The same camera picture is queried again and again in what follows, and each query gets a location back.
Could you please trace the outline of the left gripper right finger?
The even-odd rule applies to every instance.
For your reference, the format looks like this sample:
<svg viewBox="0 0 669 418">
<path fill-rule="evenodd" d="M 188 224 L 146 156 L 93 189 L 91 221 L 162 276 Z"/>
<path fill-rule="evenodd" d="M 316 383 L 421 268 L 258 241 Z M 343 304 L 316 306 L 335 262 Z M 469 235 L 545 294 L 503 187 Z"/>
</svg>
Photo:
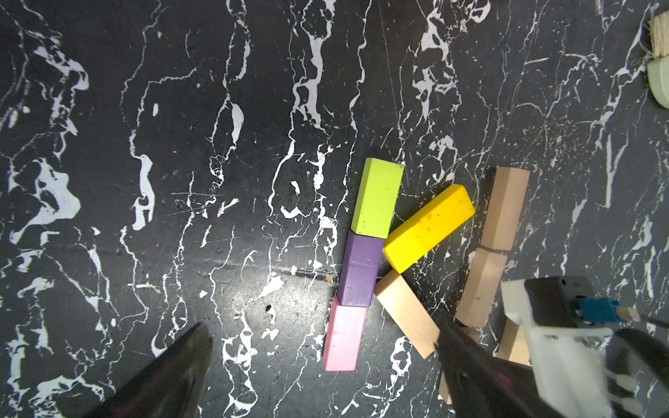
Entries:
<svg viewBox="0 0 669 418">
<path fill-rule="evenodd" d="M 490 355 L 451 320 L 436 350 L 457 417 L 559 417 L 541 399 L 531 367 Z"/>
</svg>

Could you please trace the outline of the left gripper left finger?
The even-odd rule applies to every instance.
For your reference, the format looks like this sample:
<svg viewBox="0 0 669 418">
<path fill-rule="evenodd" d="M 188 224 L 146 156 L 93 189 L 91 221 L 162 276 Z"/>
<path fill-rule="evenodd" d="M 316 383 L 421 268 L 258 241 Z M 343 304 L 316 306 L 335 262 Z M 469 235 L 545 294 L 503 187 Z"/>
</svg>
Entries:
<svg viewBox="0 0 669 418">
<path fill-rule="evenodd" d="M 213 339 L 200 322 L 88 417 L 194 417 L 209 371 Z"/>
</svg>

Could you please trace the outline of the pink block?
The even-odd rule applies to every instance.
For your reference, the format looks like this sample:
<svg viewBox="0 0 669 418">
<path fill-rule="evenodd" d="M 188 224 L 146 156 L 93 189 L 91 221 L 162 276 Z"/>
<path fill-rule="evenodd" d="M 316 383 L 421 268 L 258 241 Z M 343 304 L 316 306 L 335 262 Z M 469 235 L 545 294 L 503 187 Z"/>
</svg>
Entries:
<svg viewBox="0 0 669 418">
<path fill-rule="evenodd" d="M 323 351 L 326 371 L 355 371 L 367 310 L 343 306 L 334 297 Z"/>
</svg>

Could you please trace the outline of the purple block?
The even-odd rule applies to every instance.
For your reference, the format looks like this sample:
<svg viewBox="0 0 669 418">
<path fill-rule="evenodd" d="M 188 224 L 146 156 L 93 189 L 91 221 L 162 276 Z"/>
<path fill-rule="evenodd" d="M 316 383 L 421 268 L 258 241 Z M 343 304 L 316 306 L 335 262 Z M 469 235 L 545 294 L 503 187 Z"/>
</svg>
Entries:
<svg viewBox="0 0 669 418">
<path fill-rule="evenodd" d="M 368 308 L 383 255 L 384 240 L 348 231 L 337 299 L 343 306 Z"/>
</svg>

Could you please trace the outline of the short yellow block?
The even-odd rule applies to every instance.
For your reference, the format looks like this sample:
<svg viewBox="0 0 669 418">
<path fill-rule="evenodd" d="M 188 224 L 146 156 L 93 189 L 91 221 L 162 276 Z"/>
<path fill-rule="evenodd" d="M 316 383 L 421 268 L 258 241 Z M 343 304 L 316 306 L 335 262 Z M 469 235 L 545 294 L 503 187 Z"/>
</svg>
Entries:
<svg viewBox="0 0 669 418">
<path fill-rule="evenodd" d="M 476 210 L 464 186 L 452 185 L 386 238 L 383 253 L 403 273 L 470 219 Z"/>
</svg>

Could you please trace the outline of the small wooden block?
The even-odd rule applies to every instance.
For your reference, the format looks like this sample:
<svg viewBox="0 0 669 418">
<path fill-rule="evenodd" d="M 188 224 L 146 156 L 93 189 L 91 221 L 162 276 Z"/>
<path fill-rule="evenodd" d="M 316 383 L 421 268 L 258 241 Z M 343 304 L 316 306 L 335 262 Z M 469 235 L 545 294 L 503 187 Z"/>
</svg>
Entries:
<svg viewBox="0 0 669 418">
<path fill-rule="evenodd" d="M 498 167 L 481 238 L 484 247 L 512 250 L 530 175 L 527 170 Z"/>
</svg>

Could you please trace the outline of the green block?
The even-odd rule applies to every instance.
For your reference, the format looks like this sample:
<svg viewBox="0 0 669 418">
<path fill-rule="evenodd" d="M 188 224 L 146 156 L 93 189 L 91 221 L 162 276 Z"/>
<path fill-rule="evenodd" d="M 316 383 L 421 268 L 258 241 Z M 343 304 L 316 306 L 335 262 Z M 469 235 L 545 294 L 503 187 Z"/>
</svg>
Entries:
<svg viewBox="0 0 669 418">
<path fill-rule="evenodd" d="M 379 158 L 365 160 L 351 224 L 354 233 L 388 237 L 403 173 L 403 165 Z"/>
</svg>

